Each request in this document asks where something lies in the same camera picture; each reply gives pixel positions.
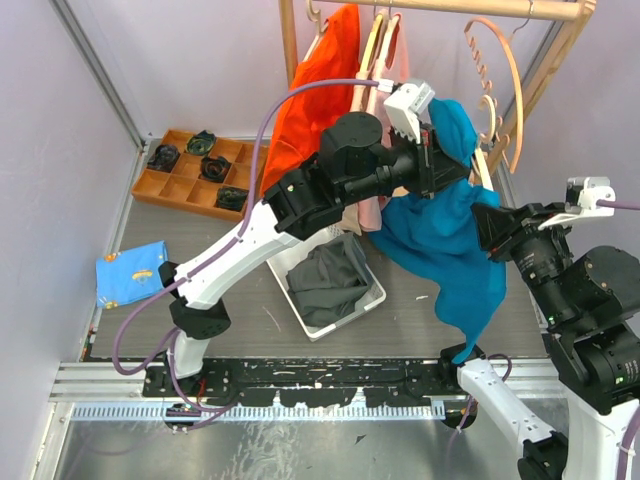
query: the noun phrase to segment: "clothes rack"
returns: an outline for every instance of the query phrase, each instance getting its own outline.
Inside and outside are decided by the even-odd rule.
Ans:
[[[576,39],[593,15],[596,0],[535,0],[533,8],[529,0],[318,0],[331,3],[354,3],[370,6],[391,6],[413,10],[495,15],[502,17],[531,18],[562,22],[557,35],[535,70],[531,79],[523,85],[522,97],[524,120],[538,103],[547,85],[553,78]],[[298,65],[296,46],[296,26],[293,16],[293,0],[279,0],[282,42],[284,45],[287,80],[291,84]],[[501,141],[496,142],[489,152],[487,166],[493,173],[500,164],[502,152],[507,147],[505,138],[513,137],[516,130],[515,114],[507,116],[499,129]]]

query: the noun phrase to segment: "folded blue cloth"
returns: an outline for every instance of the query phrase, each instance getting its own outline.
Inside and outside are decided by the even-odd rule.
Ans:
[[[97,260],[98,306],[115,308],[162,290],[158,267],[166,260],[167,247],[164,242],[114,253]]]
[[[429,115],[442,150],[471,166],[477,137],[462,106],[434,99]],[[462,330],[467,340],[456,364],[469,356],[507,291],[505,264],[488,260],[480,250],[471,214],[475,202],[497,206],[500,196],[460,180],[431,200],[396,197],[382,211],[382,230],[369,234],[394,262],[440,286],[436,315]]]

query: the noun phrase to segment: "blue towel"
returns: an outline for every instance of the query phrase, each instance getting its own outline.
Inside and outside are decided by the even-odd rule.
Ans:
[[[462,106],[434,99],[429,115],[443,151],[471,166],[477,137]],[[460,180],[432,200],[397,197],[382,211],[382,230],[369,234],[394,262],[440,285],[436,315],[467,339],[456,364],[469,356],[507,291],[505,264],[488,260],[480,250],[471,214],[475,202],[498,206],[500,196]]]
[[[164,242],[156,242],[96,261],[98,306],[115,308],[162,290],[158,267],[166,260],[167,247]]]

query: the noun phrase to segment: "metal floor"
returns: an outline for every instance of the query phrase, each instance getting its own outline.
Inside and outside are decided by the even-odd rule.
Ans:
[[[121,249],[165,240],[169,258],[181,263],[206,249],[232,226],[226,221],[134,201]],[[442,348],[464,341],[458,329],[436,318],[434,304],[439,289],[435,283],[400,268],[382,255],[366,236],[362,244],[369,266],[387,291],[387,299],[380,306],[311,343],[271,271],[263,264],[225,295],[231,328],[212,340],[207,355],[435,358]],[[122,342],[121,355],[146,356],[173,326],[168,309],[173,297],[168,297],[134,321]],[[111,355],[116,330],[132,308],[129,305],[103,312],[93,344],[93,357]],[[512,264],[508,269],[507,298],[479,345],[486,352],[513,357],[545,356],[528,290]]]
[[[526,403],[567,432],[564,400]],[[482,407],[462,435],[424,420],[217,422],[186,436],[158,422],[72,421],[55,479],[514,480],[515,450]]]

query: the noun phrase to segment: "white plastic bin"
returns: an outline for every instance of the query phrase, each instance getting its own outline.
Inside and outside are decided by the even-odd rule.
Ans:
[[[315,247],[317,247],[318,245],[327,243],[333,240],[334,238],[339,237],[343,233],[344,232],[342,231],[342,229],[336,226],[323,228],[322,230],[317,232],[315,235],[309,237],[306,241],[302,242],[301,244],[296,245],[295,247],[290,248],[288,250],[285,250],[284,252],[281,252],[278,255],[275,255],[271,257],[269,260],[267,260],[267,264],[269,265],[269,268],[273,272],[273,275],[276,277],[276,280],[280,285],[280,288],[282,288],[282,291],[284,292],[285,297],[287,297],[287,301],[289,302],[289,305],[291,305],[293,312],[296,314],[296,317],[298,318],[300,325],[302,325],[302,329],[307,334],[307,337],[309,337],[309,340],[311,340],[312,342],[315,342],[316,340],[324,337],[328,333],[333,332],[334,330],[342,327],[343,325],[346,325],[347,323],[364,315],[369,310],[380,305],[384,301],[384,299],[387,298],[387,292],[384,291],[384,288],[382,288],[382,285],[380,285],[380,282],[378,281],[376,276],[373,274],[373,272],[367,265],[367,270],[369,270],[369,273],[371,274],[371,277],[373,279],[373,284],[371,285],[371,288],[369,289],[369,291],[365,293],[363,297],[356,302],[355,310],[353,311],[352,314],[347,315],[346,317],[341,318],[337,322],[332,323],[331,325],[328,325],[323,328],[309,327],[305,325],[305,323],[302,321],[300,314],[296,310],[296,307],[294,306],[293,301],[289,296],[289,284],[287,283],[287,273],[289,273],[289,270],[295,267],[302,260],[305,260],[309,252],[313,250]]]

